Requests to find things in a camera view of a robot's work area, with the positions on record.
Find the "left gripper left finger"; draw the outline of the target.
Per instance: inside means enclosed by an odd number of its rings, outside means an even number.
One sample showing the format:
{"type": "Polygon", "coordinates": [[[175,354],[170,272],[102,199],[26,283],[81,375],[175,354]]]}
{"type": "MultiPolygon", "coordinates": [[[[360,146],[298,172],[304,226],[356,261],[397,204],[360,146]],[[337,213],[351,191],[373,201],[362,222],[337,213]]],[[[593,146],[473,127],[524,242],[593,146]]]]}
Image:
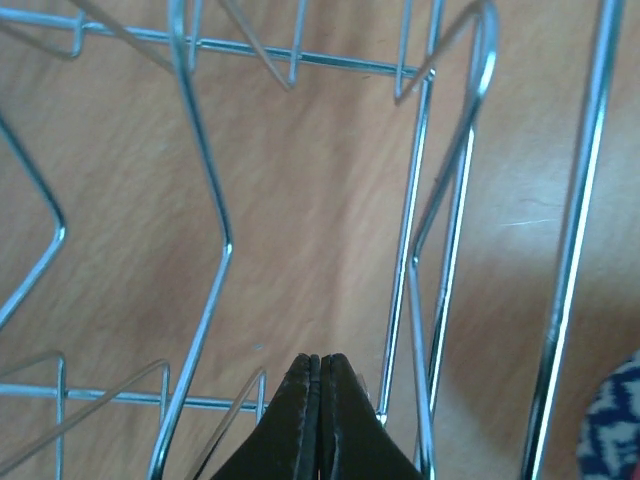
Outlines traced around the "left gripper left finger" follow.
{"type": "Polygon", "coordinates": [[[216,479],[318,477],[320,358],[299,354],[254,431],[215,473],[216,479]]]}

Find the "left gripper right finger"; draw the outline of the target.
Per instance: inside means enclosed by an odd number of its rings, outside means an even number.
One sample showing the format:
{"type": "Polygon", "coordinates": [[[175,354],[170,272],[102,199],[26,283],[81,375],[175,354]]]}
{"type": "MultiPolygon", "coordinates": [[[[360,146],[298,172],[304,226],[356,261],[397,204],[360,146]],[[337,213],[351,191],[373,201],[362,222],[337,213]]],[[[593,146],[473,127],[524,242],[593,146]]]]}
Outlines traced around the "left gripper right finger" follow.
{"type": "Polygon", "coordinates": [[[387,434],[347,357],[321,359],[319,477],[420,479],[422,475],[387,434]]]}

